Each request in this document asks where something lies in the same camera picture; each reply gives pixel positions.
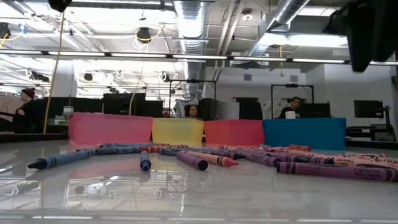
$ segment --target computer monitor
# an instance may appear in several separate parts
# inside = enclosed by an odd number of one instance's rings
[[[302,118],[330,118],[329,103],[303,103],[300,105]]]
[[[384,118],[383,101],[354,100],[356,118]]]

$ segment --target red crayon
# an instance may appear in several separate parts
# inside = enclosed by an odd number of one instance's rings
[[[396,170],[375,167],[348,167],[298,162],[279,162],[277,172],[283,174],[306,174],[398,182],[398,174]]]
[[[299,146],[299,145],[289,145],[289,149],[296,149],[296,150],[301,150],[301,151],[307,151],[310,152],[312,149],[310,146]]]

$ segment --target beanie hat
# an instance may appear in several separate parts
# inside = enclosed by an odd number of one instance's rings
[[[26,88],[22,90],[22,92],[28,95],[32,99],[35,97],[35,88]]]

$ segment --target yellow box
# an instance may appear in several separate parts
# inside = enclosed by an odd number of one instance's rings
[[[152,139],[155,143],[201,146],[204,122],[190,118],[155,118]]]

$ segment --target pink box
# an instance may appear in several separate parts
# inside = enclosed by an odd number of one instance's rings
[[[153,122],[143,116],[73,113],[69,140],[75,144],[149,142]]]
[[[206,143],[234,146],[264,144],[262,121],[219,120],[205,122]]]

